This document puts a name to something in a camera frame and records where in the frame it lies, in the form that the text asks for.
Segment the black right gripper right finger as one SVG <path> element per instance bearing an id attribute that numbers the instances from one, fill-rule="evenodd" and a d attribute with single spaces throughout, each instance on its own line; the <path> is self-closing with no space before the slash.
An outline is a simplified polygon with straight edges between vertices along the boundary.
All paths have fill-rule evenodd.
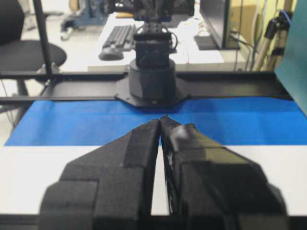
<path id="1" fill-rule="evenodd" d="M 168 116 L 161 142 L 170 211 L 188 230 L 285 230 L 280 190 L 261 166 Z"/>

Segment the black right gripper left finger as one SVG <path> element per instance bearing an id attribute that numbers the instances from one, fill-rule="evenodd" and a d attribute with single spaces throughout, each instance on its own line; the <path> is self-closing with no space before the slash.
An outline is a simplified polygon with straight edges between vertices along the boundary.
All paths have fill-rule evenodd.
<path id="1" fill-rule="evenodd" d="M 44 194 L 42 230 L 136 230 L 151 213 L 160 121 L 68 162 Z"/>

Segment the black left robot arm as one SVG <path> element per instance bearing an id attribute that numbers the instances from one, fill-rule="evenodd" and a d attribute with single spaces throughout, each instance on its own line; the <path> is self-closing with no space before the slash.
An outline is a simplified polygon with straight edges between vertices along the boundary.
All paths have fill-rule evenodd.
<path id="1" fill-rule="evenodd" d="M 136 58 L 128 74 L 128 103 L 137 107 L 170 106 L 186 96 L 180 91 L 176 65 L 169 55 L 176 50 L 172 32 L 164 27 L 174 14 L 194 15 L 193 0 L 135 0 L 133 17 L 143 21 L 134 34 Z"/>

